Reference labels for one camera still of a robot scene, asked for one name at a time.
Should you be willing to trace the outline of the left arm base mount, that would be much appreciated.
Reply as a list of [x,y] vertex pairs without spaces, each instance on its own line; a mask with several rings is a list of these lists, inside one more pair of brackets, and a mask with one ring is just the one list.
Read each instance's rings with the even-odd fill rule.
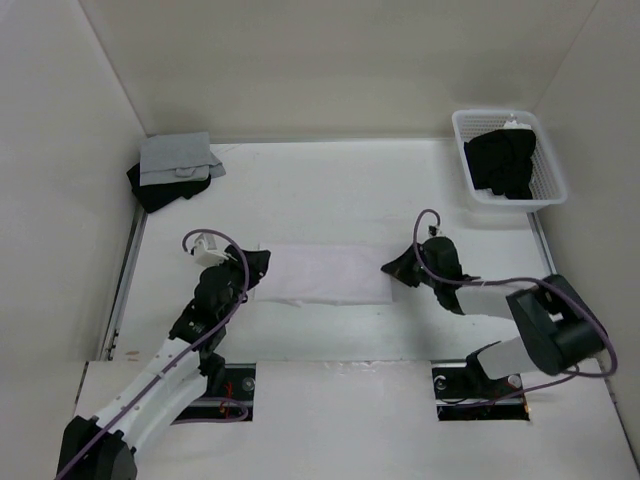
[[219,380],[208,382],[199,407],[205,419],[231,419],[242,415],[242,403],[247,411],[245,422],[253,419],[257,368],[255,364],[227,364]]

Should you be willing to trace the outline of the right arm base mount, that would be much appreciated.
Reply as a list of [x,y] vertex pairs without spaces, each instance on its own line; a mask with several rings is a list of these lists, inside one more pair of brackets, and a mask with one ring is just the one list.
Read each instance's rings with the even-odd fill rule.
[[464,362],[434,363],[431,372],[439,421],[530,419],[518,374],[500,379],[480,378]]

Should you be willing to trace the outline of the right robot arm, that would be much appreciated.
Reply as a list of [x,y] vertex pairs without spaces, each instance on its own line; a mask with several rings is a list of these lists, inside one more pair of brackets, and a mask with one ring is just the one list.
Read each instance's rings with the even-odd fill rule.
[[600,329],[588,309],[560,275],[530,286],[523,281],[490,286],[463,272],[454,243],[433,237],[409,247],[381,271],[402,284],[432,289],[445,310],[456,315],[485,315],[511,320],[518,336],[469,354],[464,384],[483,396],[510,375],[541,371],[556,376],[603,351]]

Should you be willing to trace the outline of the white tank top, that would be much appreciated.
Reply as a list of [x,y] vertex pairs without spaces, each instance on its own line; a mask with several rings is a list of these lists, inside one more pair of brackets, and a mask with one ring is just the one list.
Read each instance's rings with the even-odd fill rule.
[[368,245],[263,244],[271,252],[254,299],[287,304],[388,305],[387,248]]

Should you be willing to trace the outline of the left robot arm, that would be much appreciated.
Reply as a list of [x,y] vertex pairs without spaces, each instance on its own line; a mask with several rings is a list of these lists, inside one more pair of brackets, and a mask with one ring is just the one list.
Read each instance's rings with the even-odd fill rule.
[[200,275],[193,299],[159,351],[134,381],[89,418],[66,426],[59,479],[134,479],[136,457],[196,399],[224,387],[225,360],[216,349],[251,289],[267,274],[271,253],[228,246]]

